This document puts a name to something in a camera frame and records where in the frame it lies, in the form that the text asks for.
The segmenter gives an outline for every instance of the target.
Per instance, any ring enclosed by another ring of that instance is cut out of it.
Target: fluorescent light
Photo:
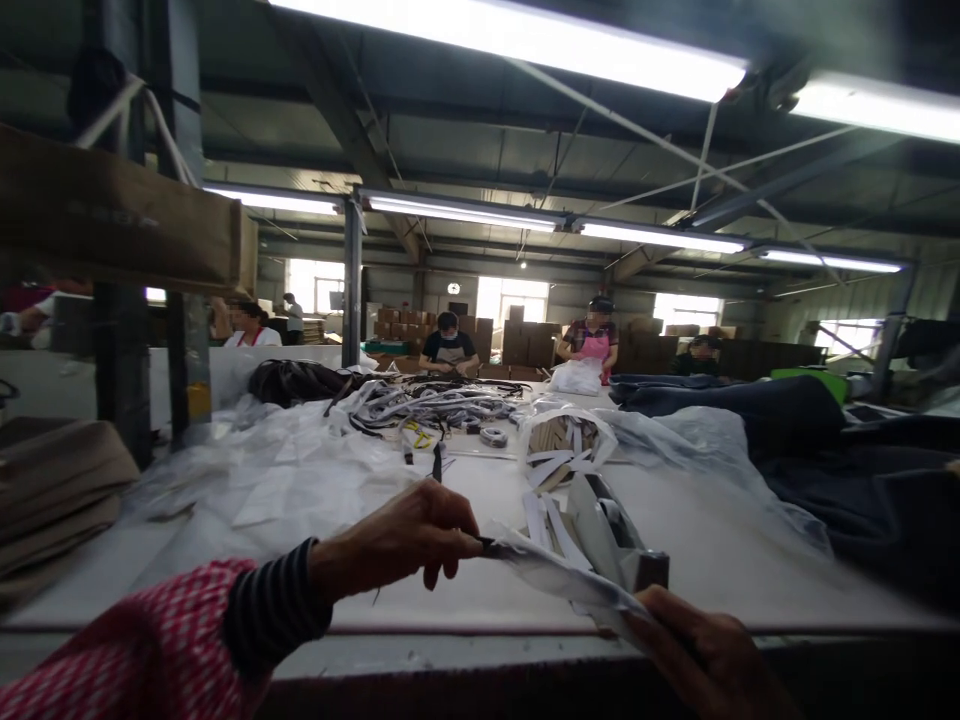
[[[233,187],[222,185],[204,185],[204,190],[223,195],[231,200],[239,200],[250,207],[267,208],[270,210],[292,210],[293,212],[313,213],[315,215],[336,215],[337,203],[330,200],[312,200],[310,193],[285,192],[277,190],[269,194],[263,192],[247,192],[236,190]]]
[[[277,7],[717,102],[747,62],[503,0],[268,0]]]
[[[377,212],[394,212],[403,215],[422,215],[424,217],[439,218],[441,220],[458,220],[460,222],[482,223],[498,227],[518,228],[520,230],[537,230],[539,232],[555,232],[563,224],[563,219],[544,217],[538,213],[513,211],[508,207],[491,207],[487,210],[474,209],[469,203],[459,203],[456,200],[442,201],[439,199],[415,199],[413,196],[402,197],[398,194],[385,194],[376,191],[363,191],[363,196],[370,203],[370,208]]]
[[[855,258],[838,258],[824,256],[823,263],[816,255],[809,253],[795,253],[788,250],[766,250],[760,254],[764,260],[773,260],[775,262],[793,262],[801,265],[827,265],[832,268],[843,270],[862,270],[863,272],[892,273],[900,272],[903,268],[900,265],[890,263],[874,262],[872,260],[857,260]]]
[[[580,226],[580,234],[609,238],[610,240],[638,242],[645,245],[666,245],[668,247],[683,248],[685,250],[703,250],[704,252],[722,254],[740,252],[744,248],[743,243],[730,242],[728,240],[713,240],[712,238],[707,238],[702,235],[689,235],[677,231],[622,227],[620,225],[605,225],[593,222],[582,224]]]
[[[796,115],[960,143],[960,98],[840,73],[820,73],[797,93]]]

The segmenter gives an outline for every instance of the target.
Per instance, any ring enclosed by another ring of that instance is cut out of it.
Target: striped sleeve
[[[311,538],[277,560],[241,573],[223,618],[224,644],[246,678],[268,674],[303,643],[323,637],[333,608],[309,577]]]

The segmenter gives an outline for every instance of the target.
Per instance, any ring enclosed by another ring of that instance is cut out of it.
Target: red checkered sleeve
[[[222,626],[231,589],[255,568],[214,562],[124,598],[0,689],[0,718],[252,716],[269,674],[241,679]]]

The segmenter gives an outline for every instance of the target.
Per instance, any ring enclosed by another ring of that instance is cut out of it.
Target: sleeve
[[[440,333],[430,333],[427,340],[423,343],[423,354],[430,358],[430,362],[437,361],[437,353],[440,352]]]
[[[329,626],[309,585],[314,542],[260,569],[218,561],[124,598],[0,688],[0,717],[252,717],[273,667]]]
[[[570,323],[570,327],[567,328],[567,332],[563,335],[563,341],[569,343],[571,346],[576,344],[577,339],[577,330],[580,327],[580,321],[574,320]]]
[[[463,356],[468,360],[477,354],[477,349],[473,346],[473,340],[466,333],[463,334],[463,341],[460,343],[463,348]]]

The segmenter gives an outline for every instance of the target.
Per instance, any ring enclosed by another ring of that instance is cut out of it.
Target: worker
[[[235,332],[223,346],[283,345],[280,333],[273,328],[263,327],[263,316],[263,309],[256,303],[241,302],[234,305],[230,318]]]
[[[685,352],[677,355],[670,364],[671,375],[720,375],[720,363],[716,351],[720,349],[720,340],[709,335],[697,335],[690,341]]]
[[[323,637],[339,600],[420,568],[432,591],[441,569],[453,579],[461,560],[481,554],[477,534],[465,497],[421,480],[342,535],[307,540],[259,569],[252,560],[218,560],[124,598],[0,688],[0,715],[253,717],[274,669]],[[700,717],[801,717],[739,622],[656,586],[637,598],[662,625],[634,616],[628,624]],[[702,664],[677,636],[690,640]]]
[[[460,332],[459,320],[452,312],[437,317],[437,330],[427,337],[420,355],[420,367],[440,373],[466,375],[480,364],[473,340]]]
[[[287,345],[303,344],[303,308],[293,293],[283,296],[287,308],[281,312],[287,316]]]
[[[614,309],[610,298],[597,295],[587,307],[587,316],[570,324],[557,348],[557,355],[564,360],[600,360],[600,380],[604,385],[608,384],[610,372],[617,364],[617,326],[610,319]]]

